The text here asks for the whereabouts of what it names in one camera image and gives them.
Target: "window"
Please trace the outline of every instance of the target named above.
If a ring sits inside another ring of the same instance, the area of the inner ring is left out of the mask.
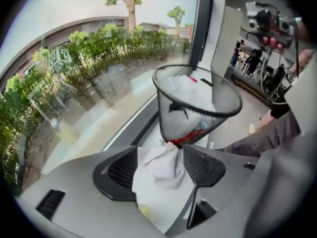
[[[21,72],[0,100],[5,178],[16,194],[102,151],[156,93],[154,69],[188,62],[197,1],[135,1],[29,0],[18,14],[0,50],[0,69]],[[26,63],[32,69],[21,71]]]

